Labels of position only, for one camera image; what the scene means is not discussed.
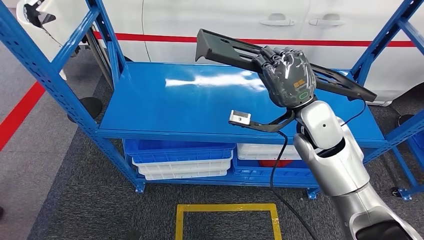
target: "black gripper tray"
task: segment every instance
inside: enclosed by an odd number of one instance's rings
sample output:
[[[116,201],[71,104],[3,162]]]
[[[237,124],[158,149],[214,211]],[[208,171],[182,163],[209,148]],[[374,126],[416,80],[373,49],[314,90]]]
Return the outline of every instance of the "black gripper tray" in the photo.
[[[240,41],[215,32],[200,29],[197,34],[196,61],[200,57],[218,63],[261,74],[262,69],[252,62],[260,54],[261,46]],[[364,99],[373,102],[377,95],[343,74],[310,64],[316,76],[316,88],[346,96],[349,100]]]

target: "blue plastic bin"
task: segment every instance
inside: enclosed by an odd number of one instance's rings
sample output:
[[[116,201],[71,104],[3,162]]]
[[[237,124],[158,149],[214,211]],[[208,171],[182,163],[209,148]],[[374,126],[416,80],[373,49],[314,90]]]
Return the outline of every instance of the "blue plastic bin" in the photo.
[[[267,177],[271,176],[272,167],[263,167],[259,165],[258,160],[239,160],[236,150],[232,159],[233,174],[246,177]],[[295,177],[295,178],[313,178],[306,163],[302,160],[294,160],[284,167],[275,169],[274,177]]]
[[[124,139],[124,152],[136,164],[229,159],[235,143]]]

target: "yellow floor marking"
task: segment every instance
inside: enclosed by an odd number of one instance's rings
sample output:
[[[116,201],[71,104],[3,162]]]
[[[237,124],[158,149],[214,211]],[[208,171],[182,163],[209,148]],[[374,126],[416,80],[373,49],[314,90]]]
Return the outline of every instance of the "yellow floor marking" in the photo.
[[[282,240],[277,207],[274,203],[247,204],[178,204],[176,207],[175,240],[183,240],[184,212],[270,211],[275,240]]]

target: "red object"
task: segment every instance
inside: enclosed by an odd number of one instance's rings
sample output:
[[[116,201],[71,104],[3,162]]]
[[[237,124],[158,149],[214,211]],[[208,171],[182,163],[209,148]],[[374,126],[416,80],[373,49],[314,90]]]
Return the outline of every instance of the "red object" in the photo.
[[[100,32],[95,31],[97,39],[102,39]],[[123,41],[144,41],[144,42],[170,42],[170,43],[195,43],[195,36],[167,36],[167,35],[148,35],[132,33],[116,33],[116,38]],[[333,47],[368,47],[372,41],[346,41],[346,40],[289,40],[289,39],[257,39],[240,38],[251,44],[262,45],[300,45],[300,46],[333,46]],[[391,41],[387,47],[415,47],[412,41]]]
[[[279,160],[277,164],[277,168],[283,168],[289,164],[291,164],[293,160]],[[269,167],[273,168],[276,164],[276,160],[259,160],[259,165],[261,167]]]
[[[0,123],[0,151],[40,100],[46,90],[37,81],[17,103],[7,117]]]

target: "car door handle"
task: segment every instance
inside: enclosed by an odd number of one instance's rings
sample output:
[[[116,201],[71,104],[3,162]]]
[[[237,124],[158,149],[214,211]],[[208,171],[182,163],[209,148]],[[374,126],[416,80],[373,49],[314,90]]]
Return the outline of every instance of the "car door handle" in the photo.
[[[272,13],[268,16],[268,19],[260,20],[260,24],[267,26],[293,26],[296,24],[296,21],[293,18],[286,17],[282,13]]]
[[[337,13],[327,13],[322,18],[314,18],[309,20],[309,24],[313,26],[340,26],[346,22],[340,19]]]

